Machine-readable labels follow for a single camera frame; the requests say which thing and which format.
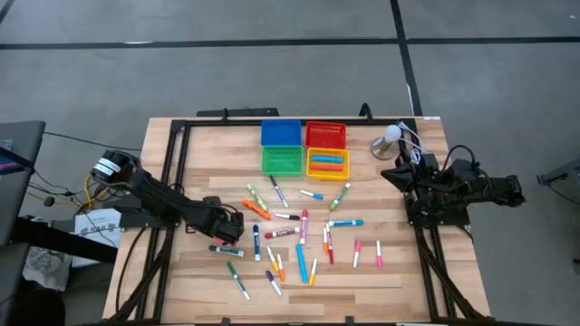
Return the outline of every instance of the concrete floor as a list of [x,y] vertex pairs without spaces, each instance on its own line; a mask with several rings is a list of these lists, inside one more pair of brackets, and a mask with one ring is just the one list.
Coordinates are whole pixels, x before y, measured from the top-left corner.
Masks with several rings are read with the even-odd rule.
[[[400,2],[413,38],[580,35],[574,0]],[[386,0],[16,0],[0,24],[0,43],[395,36]],[[448,143],[472,147],[490,175],[517,174],[527,197],[518,209],[470,208],[493,316],[577,325],[580,207],[538,186],[536,174],[580,158],[580,43],[410,52],[423,114],[441,116]],[[139,147],[150,117],[245,106],[352,115],[364,101],[375,115],[411,114],[398,45],[0,51],[1,121],[45,120],[50,131],[119,146]],[[80,189],[101,153],[47,136],[37,167]],[[73,211],[27,198],[22,213]],[[105,294],[76,292],[83,306],[67,299],[68,323],[98,320]]]

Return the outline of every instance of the blue basket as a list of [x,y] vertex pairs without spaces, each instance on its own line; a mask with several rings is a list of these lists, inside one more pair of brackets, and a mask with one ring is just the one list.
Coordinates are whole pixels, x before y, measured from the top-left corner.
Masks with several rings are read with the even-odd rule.
[[300,120],[262,120],[262,146],[301,146]]

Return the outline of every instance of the wooden tabletop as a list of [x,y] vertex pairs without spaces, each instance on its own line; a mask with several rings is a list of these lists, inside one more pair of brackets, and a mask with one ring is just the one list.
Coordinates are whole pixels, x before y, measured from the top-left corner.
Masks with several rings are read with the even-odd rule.
[[[439,119],[417,118],[417,128],[426,149],[442,160],[447,143]],[[169,118],[150,120],[141,153],[142,165],[154,177],[160,177],[169,136]],[[244,258],[212,254],[212,239],[204,235],[188,235],[182,225],[175,234],[162,322],[219,322],[228,317],[232,322],[342,322],[352,315],[358,322],[428,321],[429,310],[421,277],[419,254],[413,229],[401,193],[379,172],[393,168],[392,160],[380,161],[370,152],[371,141],[384,133],[383,126],[347,126],[346,149],[350,151],[352,187],[332,213],[329,205],[340,192],[344,181],[322,181],[301,177],[277,177],[289,208],[284,208],[268,177],[261,169],[260,127],[194,127],[189,140],[183,187],[186,196],[201,199],[220,196],[244,213],[246,231],[238,247],[246,251]],[[180,138],[176,149],[179,149]],[[173,158],[169,179],[175,178],[178,150]],[[272,213],[300,215],[309,211],[308,237],[304,250],[306,269],[318,258],[315,286],[302,283],[296,259],[298,235],[266,240],[264,233],[298,226],[296,221],[273,217],[266,221],[241,205],[242,198],[251,199],[246,184],[252,184],[268,204]],[[308,189],[324,195],[324,201],[299,193]],[[332,229],[334,264],[323,252],[323,228],[329,220],[364,220],[364,226]],[[260,226],[261,262],[254,262],[252,226]],[[123,234],[117,263],[103,317],[114,314],[115,294],[122,265],[138,230]],[[471,304],[488,314],[488,304],[479,275],[478,263],[470,239],[457,227],[440,228],[449,276]],[[362,241],[361,257],[353,268],[355,240]],[[381,240],[383,267],[376,266],[375,242]],[[121,304],[127,300],[141,278],[149,231],[136,245],[121,287]],[[280,283],[279,297],[265,271],[272,271],[266,245],[274,254],[281,254],[286,280]],[[237,288],[226,267],[231,260],[251,301]],[[444,301],[436,276],[440,315]],[[150,290],[145,316],[151,316],[157,279]]]

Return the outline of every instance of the white paper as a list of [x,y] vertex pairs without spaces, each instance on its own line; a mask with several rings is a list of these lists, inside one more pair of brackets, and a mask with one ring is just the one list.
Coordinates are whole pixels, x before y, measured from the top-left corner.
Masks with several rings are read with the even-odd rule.
[[[111,242],[113,242],[115,247],[119,248],[119,244],[121,243],[121,230],[119,228],[121,213],[112,208],[96,209],[89,212],[88,218],[86,214],[82,214],[75,216],[74,219],[74,233],[76,235],[108,246],[112,246]],[[72,267],[83,267],[97,263],[97,261],[80,257],[74,257],[72,259]]]

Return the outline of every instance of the white lamp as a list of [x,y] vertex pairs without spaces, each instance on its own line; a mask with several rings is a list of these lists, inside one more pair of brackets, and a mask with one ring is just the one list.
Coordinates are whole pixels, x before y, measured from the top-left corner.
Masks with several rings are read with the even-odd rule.
[[372,141],[371,153],[378,159],[391,159],[399,154],[399,140],[402,136],[401,128],[396,125],[387,126],[384,136]]

